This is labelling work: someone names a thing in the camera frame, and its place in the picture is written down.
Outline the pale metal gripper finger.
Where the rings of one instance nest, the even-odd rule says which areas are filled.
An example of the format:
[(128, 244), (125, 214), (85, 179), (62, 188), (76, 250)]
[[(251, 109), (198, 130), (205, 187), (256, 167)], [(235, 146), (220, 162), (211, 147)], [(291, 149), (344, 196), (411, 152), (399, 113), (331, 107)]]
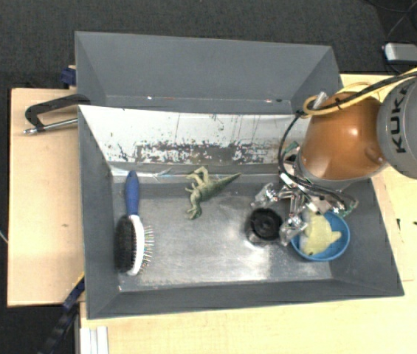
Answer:
[(287, 246), (308, 226), (307, 222), (300, 215), (292, 215), (279, 228), (280, 243)]
[(265, 184), (254, 198), (254, 208), (268, 208), (277, 204), (280, 200), (280, 189), (273, 183)]

